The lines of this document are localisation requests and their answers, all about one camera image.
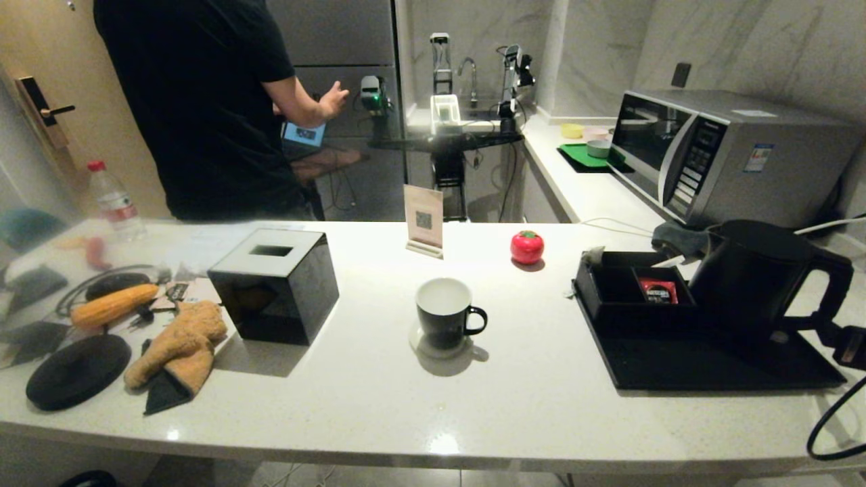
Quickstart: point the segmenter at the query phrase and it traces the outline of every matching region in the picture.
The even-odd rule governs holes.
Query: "floor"
[[[695,479],[660,485],[698,486]],[[598,484],[575,482],[575,487]],[[640,485],[623,483],[623,487]],[[856,474],[740,481],[735,487],[863,487]],[[210,458],[164,456],[144,487],[569,487],[565,477],[552,473],[507,471],[452,471],[334,465],[244,462]]]

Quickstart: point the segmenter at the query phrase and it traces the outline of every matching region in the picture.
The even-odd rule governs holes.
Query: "black kettle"
[[[737,341],[766,341],[775,331],[829,325],[851,285],[851,260],[772,224],[732,220],[708,230],[710,248],[689,283],[703,320]],[[818,310],[785,317],[813,270],[830,275]]]

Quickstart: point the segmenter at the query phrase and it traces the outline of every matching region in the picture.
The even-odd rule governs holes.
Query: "red bottle cap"
[[[92,160],[87,163],[87,169],[89,169],[90,172],[105,171],[106,163],[103,160]]]

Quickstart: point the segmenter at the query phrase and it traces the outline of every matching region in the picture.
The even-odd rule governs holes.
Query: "plastic bottle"
[[[102,217],[114,228],[114,234],[126,242],[144,237],[147,234],[145,224],[123,183],[108,172],[106,163],[101,160],[90,161],[87,169],[90,170],[90,192],[96,197]]]

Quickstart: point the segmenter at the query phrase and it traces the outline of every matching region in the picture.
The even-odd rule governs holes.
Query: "paper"
[[[409,239],[442,248],[442,192],[403,185]]]

